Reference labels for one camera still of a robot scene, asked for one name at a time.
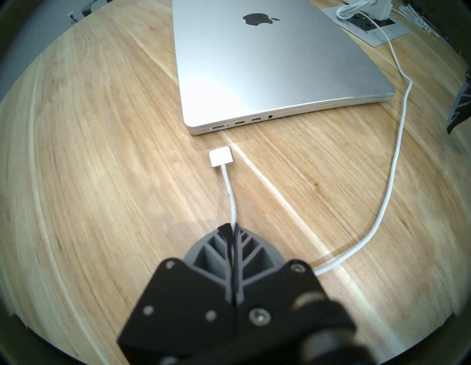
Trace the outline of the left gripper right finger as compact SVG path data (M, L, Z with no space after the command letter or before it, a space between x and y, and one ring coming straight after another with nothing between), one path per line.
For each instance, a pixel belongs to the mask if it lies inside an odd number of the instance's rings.
M332 300L308 264L235 229L235 354L332 354Z

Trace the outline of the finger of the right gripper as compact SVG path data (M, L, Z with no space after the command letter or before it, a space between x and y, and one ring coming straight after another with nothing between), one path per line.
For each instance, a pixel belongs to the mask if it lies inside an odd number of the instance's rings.
M470 118L470 70L466 72L466 80L457 94L447 120L447 133Z

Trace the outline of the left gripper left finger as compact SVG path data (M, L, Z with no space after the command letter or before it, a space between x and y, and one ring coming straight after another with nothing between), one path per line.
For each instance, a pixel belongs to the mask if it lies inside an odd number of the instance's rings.
M232 337L234 238L231 224L223 224L183 260L161 262L118 337L127 360L186 360Z

